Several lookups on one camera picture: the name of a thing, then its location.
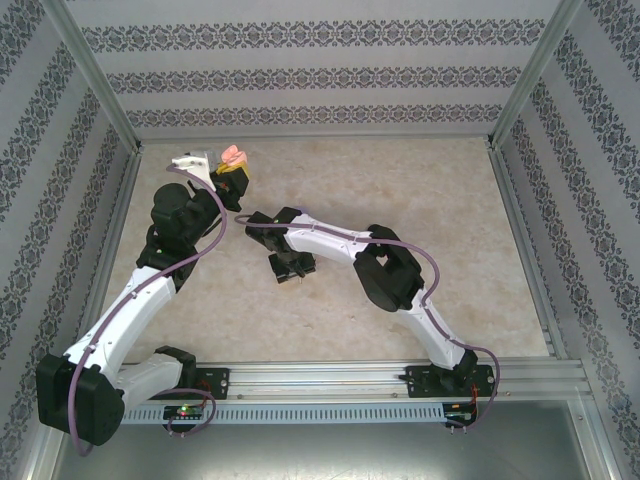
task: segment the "striped wall pattern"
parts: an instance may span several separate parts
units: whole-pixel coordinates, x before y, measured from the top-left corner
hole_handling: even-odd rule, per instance
[[[68,5],[144,140],[490,133],[557,2]]]
[[[0,15],[0,479],[10,479],[37,423],[35,367],[77,336],[130,152],[40,4],[13,0]]]
[[[502,146],[563,340],[585,362],[623,478],[640,478],[633,8],[582,5]]]

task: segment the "enclosure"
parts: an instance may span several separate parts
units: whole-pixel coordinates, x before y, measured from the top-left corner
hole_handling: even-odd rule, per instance
[[[640,478],[639,7],[2,2],[0,476]],[[468,398],[409,395],[428,352],[351,266],[278,284],[233,222],[127,356],[228,368],[214,423],[169,438],[150,400],[88,458],[39,423],[36,366],[127,283],[182,182],[165,167],[231,144],[242,213],[380,224],[436,258],[434,304],[502,366],[484,426],[450,435]]]

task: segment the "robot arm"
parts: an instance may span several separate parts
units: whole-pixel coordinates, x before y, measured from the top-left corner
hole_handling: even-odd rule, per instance
[[[422,306],[426,289],[420,276],[420,264],[406,248],[362,241],[399,240],[392,230],[379,225],[372,225],[363,232],[346,230],[319,222],[288,207],[274,218],[255,212],[248,223],[304,225],[304,228],[247,226],[245,231],[249,237],[275,252],[269,261],[279,283],[315,271],[313,255],[353,265],[367,297],[383,310],[399,314],[418,337],[429,352],[430,361],[440,369],[443,385],[465,383],[477,363],[477,356],[472,350],[447,340],[428,318],[427,310],[451,339],[458,340],[431,300]]]
[[[223,154],[223,161],[227,153],[229,150]],[[214,173],[209,171],[204,152],[176,158],[172,163],[207,183],[227,210],[237,212],[238,200],[248,185],[246,155],[235,148],[228,160]],[[195,357],[172,347],[159,348],[145,362],[121,370],[138,336],[156,312],[184,286],[196,262],[166,276],[161,272],[197,254],[195,244],[211,232],[221,213],[206,190],[193,185],[191,188],[193,195],[177,183],[164,185],[156,192],[151,211],[153,225],[136,262],[138,268],[122,293],[93,328],[62,356],[47,354],[38,364],[38,413],[45,425],[69,432],[67,401],[71,378],[87,348],[92,354],[78,380],[76,417],[79,437],[93,445],[102,445],[111,438],[125,412],[141,402],[176,386],[194,386]],[[155,280],[141,290],[138,288],[152,277]],[[132,292],[137,293],[119,307],[121,300]],[[110,316],[108,326],[96,339]]]

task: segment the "beige floor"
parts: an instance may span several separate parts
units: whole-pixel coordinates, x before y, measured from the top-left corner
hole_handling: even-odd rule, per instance
[[[118,250],[108,305],[144,245],[153,194],[172,157],[213,145],[148,146]],[[547,355],[483,141],[314,140],[240,142],[251,183],[243,213],[303,206],[353,229],[391,227],[427,249],[442,270],[434,303],[454,331],[499,356]],[[200,248],[210,238],[202,240]],[[231,222],[127,360],[170,344],[199,361],[425,358],[395,315],[369,303],[351,267],[323,258],[302,282],[278,285],[268,252]],[[430,280],[428,265],[425,278]]]

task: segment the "wall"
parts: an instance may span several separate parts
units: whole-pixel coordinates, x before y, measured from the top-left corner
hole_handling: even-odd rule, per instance
[[[34,0],[0,5],[0,479],[36,423],[34,370],[73,342],[129,158]]]
[[[503,145],[570,354],[640,478],[640,2],[589,0]]]
[[[70,1],[142,139],[490,133],[558,0]]]

